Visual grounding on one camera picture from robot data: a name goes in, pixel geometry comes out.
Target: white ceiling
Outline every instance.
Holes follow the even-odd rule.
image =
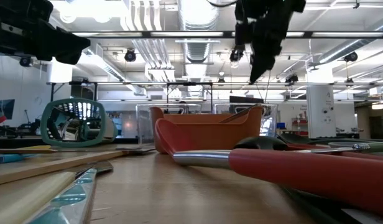
[[[337,30],[337,31],[359,31],[367,30],[368,27],[375,24],[383,18],[383,8],[366,8],[360,7],[359,9],[331,9],[331,10],[310,10],[314,7],[326,7],[332,2],[336,1],[335,7],[338,6],[352,6],[355,0],[307,0],[307,9],[303,14],[294,14],[292,17],[289,30]],[[176,6],[176,0],[161,0],[161,25],[164,30],[179,30],[178,26],[178,12],[168,11],[164,7]],[[365,0],[360,2],[362,6],[383,6],[383,0]],[[52,20],[55,25],[62,26],[70,31],[102,31],[102,30],[122,30],[120,20],[118,17],[112,18],[109,22],[101,24],[96,22],[93,18],[79,17],[71,24],[64,24],[60,21],[60,13],[54,10],[52,13]],[[216,30],[234,30],[234,7],[227,7],[219,10],[219,20]],[[249,65],[249,57],[244,56],[239,63],[238,68],[231,68],[228,54],[233,47],[233,40],[221,39],[220,44],[213,44],[210,57],[207,63],[212,63],[208,66],[206,76],[213,77],[216,81],[219,71],[225,73],[226,81],[230,81],[232,77],[233,82],[246,82],[249,79],[251,71]],[[271,81],[275,82],[276,78],[284,78],[287,73],[282,73],[286,68],[295,63],[297,59],[303,58],[307,54],[322,54],[338,44],[343,43],[345,40],[325,40],[313,39],[311,40],[311,49],[309,48],[309,40],[296,40],[288,39],[283,41],[282,55],[277,59],[274,69],[271,71]],[[105,50],[104,57],[114,64],[128,80],[143,82],[147,81],[144,70],[145,63],[140,55],[137,55],[136,62],[127,63],[124,60],[126,49],[134,48],[131,40],[129,39],[98,39],[97,42]],[[175,67],[175,76],[180,78],[185,75],[184,70],[184,57],[182,54],[182,46],[176,44],[174,40],[167,39],[165,41],[168,54]],[[354,75],[361,72],[369,71],[373,68],[383,65],[383,54],[376,57],[371,57],[378,52],[383,51],[383,40],[377,40],[367,46],[364,46],[356,51],[359,55],[359,60],[348,65],[344,62],[335,62],[333,64],[333,75],[335,80],[343,81],[346,79],[347,73]],[[221,52],[222,56],[219,57],[217,52]],[[85,68],[86,73],[90,74],[90,79],[104,80],[105,73],[102,70],[98,71],[97,66],[89,65],[88,63],[81,64],[80,69]],[[294,71],[298,73],[300,80],[305,79],[306,70],[301,69]],[[267,82],[269,73],[264,74],[261,81]],[[383,78],[382,73],[375,73],[359,80],[359,82],[371,82],[378,78]]]

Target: green plastic mirror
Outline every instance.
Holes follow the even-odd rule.
[[[42,140],[60,147],[85,147],[112,142],[118,135],[101,103],[81,98],[49,103],[41,119]]]

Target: wooden board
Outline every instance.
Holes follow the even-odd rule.
[[[311,224],[276,185],[168,155],[119,157],[97,179],[91,224]]]
[[[108,160],[114,157],[123,156],[127,154],[127,152],[94,152],[84,153],[82,156],[77,156],[79,152],[69,152],[68,154],[68,157],[65,159],[58,159],[65,155],[64,153],[55,153],[49,154],[51,155],[50,157],[37,157],[25,162],[0,164],[0,184],[75,167],[88,162]]]
[[[0,224],[18,224],[74,181],[73,172],[41,175],[0,185]]]

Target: teal plastic piece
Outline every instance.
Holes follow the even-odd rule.
[[[90,110],[93,110],[93,111],[90,111],[90,113],[95,114],[94,112],[96,112],[99,114],[99,118],[101,118],[101,122],[100,122],[100,130],[101,131],[99,132],[99,134],[97,135],[97,137],[95,139],[82,141],[82,142],[62,141],[60,139],[53,138],[53,136],[48,133],[50,131],[48,128],[48,120],[52,114],[52,110],[54,109],[54,107],[56,107],[58,105],[69,105],[69,103],[71,103],[72,105],[78,105],[79,103],[90,104]],[[75,114],[75,112],[71,112],[69,108],[67,110],[68,111],[66,111],[66,113],[72,114],[74,118],[78,118],[79,115],[77,116],[77,114]],[[59,123],[64,122],[65,120],[66,120],[66,117],[59,116],[55,123],[59,124]],[[106,124],[106,111],[104,110],[104,107],[101,103],[98,103],[98,102],[93,101],[93,100],[82,99],[82,98],[71,98],[71,99],[57,100],[57,101],[53,101],[53,102],[50,102],[47,104],[47,106],[44,109],[44,113],[42,114],[40,130],[41,130],[42,140],[46,144],[49,144],[52,146],[60,146],[60,147],[87,147],[87,146],[93,146],[93,145],[99,144],[103,140],[107,140],[107,139],[104,139],[104,130],[106,130],[106,126],[107,126],[107,124]],[[112,140],[114,140],[116,138],[116,136],[118,135],[118,131],[117,131],[116,127],[113,126],[113,128],[114,128],[114,130],[113,130]]]

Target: wooden table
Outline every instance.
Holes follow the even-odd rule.
[[[98,177],[91,224],[314,223],[276,185],[170,156],[112,159]]]

